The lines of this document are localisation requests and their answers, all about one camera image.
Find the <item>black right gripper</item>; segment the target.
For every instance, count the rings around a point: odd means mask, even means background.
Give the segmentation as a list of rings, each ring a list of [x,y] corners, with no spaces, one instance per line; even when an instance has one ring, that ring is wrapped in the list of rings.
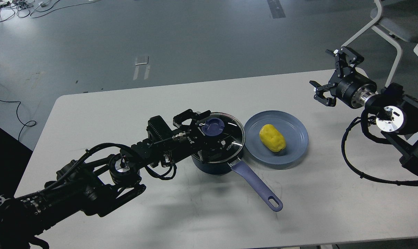
[[[326,53],[334,57],[336,83],[320,85],[316,81],[310,81],[314,87],[314,99],[328,107],[335,107],[337,98],[352,109],[358,109],[364,105],[360,96],[364,91],[375,92],[377,84],[363,74],[356,72],[356,66],[364,61],[364,57],[350,47],[339,49],[326,49]]]

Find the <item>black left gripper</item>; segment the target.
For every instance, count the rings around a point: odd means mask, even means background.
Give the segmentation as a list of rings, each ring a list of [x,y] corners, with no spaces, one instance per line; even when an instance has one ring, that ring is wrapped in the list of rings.
[[[192,109],[187,109],[174,116],[173,126],[177,129],[172,130],[171,141],[168,142],[168,156],[174,162],[193,155],[203,163],[224,163],[237,155],[237,150],[227,150],[230,134],[222,132],[211,137],[196,127],[196,123],[208,118],[210,114],[210,110],[193,112]],[[187,120],[191,120],[189,125],[183,123]]]

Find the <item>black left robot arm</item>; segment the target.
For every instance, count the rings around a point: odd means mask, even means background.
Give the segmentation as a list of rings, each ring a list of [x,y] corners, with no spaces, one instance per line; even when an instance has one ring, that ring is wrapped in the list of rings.
[[[177,162],[199,151],[219,154],[232,142],[234,125],[214,112],[188,109],[173,118],[172,130],[161,116],[149,119],[147,139],[134,145],[102,143],[57,171],[55,181],[21,197],[0,196],[0,249],[28,249],[49,244],[37,238],[63,219],[82,211],[106,216],[146,190],[140,170],[171,180]]]

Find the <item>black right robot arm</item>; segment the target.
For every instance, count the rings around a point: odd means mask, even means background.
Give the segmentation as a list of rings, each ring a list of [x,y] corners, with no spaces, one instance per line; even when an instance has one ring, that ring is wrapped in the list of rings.
[[[366,174],[353,166],[346,155],[348,135],[359,124],[366,138],[399,151],[401,166],[418,176],[418,99],[405,94],[402,85],[396,83],[378,91],[373,80],[356,70],[364,57],[354,49],[340,47],[327,49],[326,53],[334,57],[335,70],[325,85],[310,81],[315,89],[314,99],[328,107],[340,100],[351,109],[363,108],[342,137],[341,152],[347,166],[360,178],[373,182],[418,187],[418,180],[386,180]]]

